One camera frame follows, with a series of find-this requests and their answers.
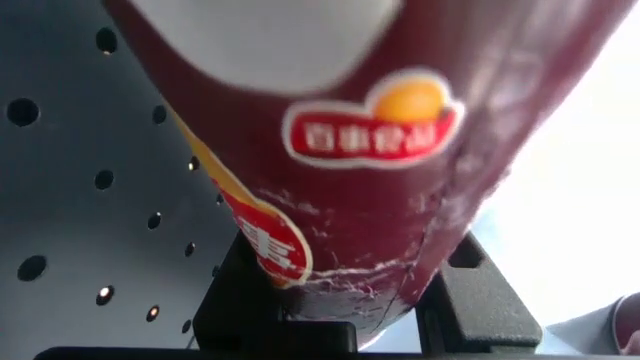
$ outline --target hole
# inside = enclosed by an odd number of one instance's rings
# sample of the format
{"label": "hole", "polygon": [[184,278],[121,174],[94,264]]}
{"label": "hole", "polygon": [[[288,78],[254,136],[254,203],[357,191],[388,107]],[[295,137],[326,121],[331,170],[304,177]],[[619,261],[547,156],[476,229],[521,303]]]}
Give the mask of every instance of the hole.
{"label": "hole", "polygon": [[151,215],[149,217],[149,220],[147,221],[147,226],[149,227],[149,230],[153,230],[158,226],[160,226],[160,220],[162,220],[162,214],[160,214],[159,212]]}
{"label": "hole", "polygon": [[34,255],[20,264],[18,279],[21,281],[33,281],[40,277],[46,268],[47,258],[42,255]]}
{"label": "hole", "polygon": [[113,184],[113,172],[111,170],[100,171],[96,175],[94,183],[96,184],[96,189],[98,190],[108,189],[111,184]]}
{"label": "hole", "polygon": [[473,237],[467,235],[449,257],[449,265],[454,268],[475,269],[483,260],[482,250],[478,248]]}
{"label": "hole", "polygon": [[31,125],[39,116],[38,105],[30,99],[16,99],[7,106],[7,118],[19,127]]}
{"label": "hole", "polygon": [[98,306],[107,305],[109,301],[111,301],[114,293],[115,289],[113,288],[113,286],[109,285],[103,287],[102,289],[100,289],[100,291],[98,291],[98,296],[96,296],[96,304]]}
{"label": "hole", "polygon": [[149,312],[147,313],[147,321],[152,322],[158,317],[158,314],[160,314],[160,306],[153,305],[151,309],[149,309]]}
{"label": "hole", "polygon": [[154,124],[162,124],[167,119],[167,109],[162,105],[154,107],[151,118],[153,119]]}
{"label": "hole", "polygon": [[182,333],[186,334],[191,330],[191,320],[187,320],[182,324]]}
{"label": "hole", "polygon": [[192,156],[191,161],[189,161],[189,171],[195,171],[200,168],[200,160],[197,157]]}
{"label": "hole", "polygon": [[184,249],[184,256],[189,257],[189,256],[193,255],[193,251],[195,249],[196,249],[196,244],[189,243],[189,245],[187,245],[187,248]]}
{"label": "hole", "polygon": [[96,46],[105,55],[111,55],[118,49],[118,38],[113,30],[102,28],[96,33]]}

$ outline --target gray perforated panel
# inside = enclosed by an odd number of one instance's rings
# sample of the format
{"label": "gray perforated panel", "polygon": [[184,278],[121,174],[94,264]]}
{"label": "gray perforated panel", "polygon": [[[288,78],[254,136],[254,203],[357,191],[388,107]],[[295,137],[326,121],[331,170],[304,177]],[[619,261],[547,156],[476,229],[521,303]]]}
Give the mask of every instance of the gray perforated panel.
{"label": "gray perforated panel", "polygon": [[[103,27],[118,40],[109,56]],[[154,122],[158,105],[99,2],[0,1],[0,358],[187,347],[183,324],[236,229],[170,115]]]}

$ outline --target red label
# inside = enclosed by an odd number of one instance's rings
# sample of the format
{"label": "red label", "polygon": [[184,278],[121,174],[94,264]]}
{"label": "red label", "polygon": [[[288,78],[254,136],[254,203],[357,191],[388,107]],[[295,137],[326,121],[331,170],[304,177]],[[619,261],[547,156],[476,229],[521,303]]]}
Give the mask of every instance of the red label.
{"label": "red label", "polygon": [[362,104],[298,102],[287,109],[282,137],[289,155],[308,165],[400,168],[441,151],[464,114],[445,79],[425,69],[401,70],[375,84]]}
{"label": "red label", "polygon": [[331,112],[298,114],[291,126],[293,150],[316,159],[411,160],[432,153],[455,125],[456,114],[438,120],[393,123]]}
{"label": "red label", "polygon": [[310,259],[305,242],[294,231],[289,220],[237,201],[222,191],[225,201],[233,210],[233,217],[256,252],[258,263],[277,283],[302,283],[308,276]]}

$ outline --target black base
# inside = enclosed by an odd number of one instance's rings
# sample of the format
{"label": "black base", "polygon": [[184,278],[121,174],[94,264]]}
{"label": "black base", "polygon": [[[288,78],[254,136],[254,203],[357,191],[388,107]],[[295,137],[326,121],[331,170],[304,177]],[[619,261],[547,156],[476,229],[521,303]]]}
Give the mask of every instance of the black base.
{"label": "black base", "polygon": [[480,353],[523,358],[542,331],[496,266],[468,235],[416,307],[422,355],[357,354],[349,323],[292,322],[238,234],[193,319],[200,351],[61,348],[38,359],[419,358]]}

